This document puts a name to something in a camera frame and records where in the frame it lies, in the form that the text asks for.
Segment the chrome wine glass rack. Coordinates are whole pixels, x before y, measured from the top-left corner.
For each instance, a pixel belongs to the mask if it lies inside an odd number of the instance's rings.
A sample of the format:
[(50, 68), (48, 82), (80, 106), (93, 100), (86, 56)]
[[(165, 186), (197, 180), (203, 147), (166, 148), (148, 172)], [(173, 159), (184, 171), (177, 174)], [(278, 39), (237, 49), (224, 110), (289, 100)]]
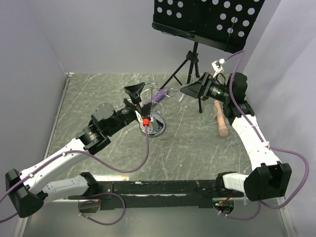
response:
[[(155, 94), (157, 87), (157, 83), (153, 82), (147, 82), (145, 83), (144, 90), (141, 92), (141, 102), (140, 106), (143, 106), (147, 103), (149, 99), (151, 99)], [(151, 121), (150, 126), (148, 127), (148, 136), (149, 137), (158, 137), (161, 136), (165, 129), (166, 129), (166, 122), (162, 115), (162, 106), (163, 106), (163, 99), (161, 99), (158, 103), (153, 104), (152, 106), (152, 113), (151, 113)]]

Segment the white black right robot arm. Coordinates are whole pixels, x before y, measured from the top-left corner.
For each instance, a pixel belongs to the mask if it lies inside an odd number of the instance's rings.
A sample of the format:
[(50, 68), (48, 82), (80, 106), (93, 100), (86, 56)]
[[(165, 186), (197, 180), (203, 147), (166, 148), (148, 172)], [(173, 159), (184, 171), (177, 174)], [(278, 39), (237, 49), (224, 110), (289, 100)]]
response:
[(247, 76), (231, 74), (226, 85), (218, 84), (209, 73), (180, 89), (195, 99), (212, 98), (223, 103), (224, 116), (240, 137), (251, 162), (248, 175), (222, 172), (216, 178), (215, 190), (226, 197), (232, 191), (244, 193), (250, 201), (279, 198), (285, 195), (292, 169), (282, 163), (269, 148), (257, 124), (254, 111), (245, 99)]

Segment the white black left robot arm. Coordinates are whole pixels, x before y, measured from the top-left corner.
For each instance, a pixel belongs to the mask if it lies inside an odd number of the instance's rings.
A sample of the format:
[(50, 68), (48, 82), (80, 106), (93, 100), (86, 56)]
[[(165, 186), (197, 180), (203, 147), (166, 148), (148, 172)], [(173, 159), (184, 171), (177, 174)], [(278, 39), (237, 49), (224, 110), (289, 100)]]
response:
[(59, 151), (27, 169), (12, 169), (5, 175), (6, 193), (16, 214), (25, 218), (39, 211), (45, 204), (67, 197), (93, 198), (99, 196), (99, 185), (89, 172), (66, 180), (54, 181), (64, 170), (86, 158), (92, 158), (107, 168), (120, 173), (126, 170), (115, 168), (95, 155), (110, 144), (109, 137), (128, 126), (133, 121), (144, 128), (148, 137), (151, 122), (151, 103), (143, 106), (141, 92), (145, 82), (127, 86), (125, 93), (130, 97), (124, 99), (125, 106), (116, 111), (112, 104), (103, 103), (91, 115), (91, 120), (80, 133)]

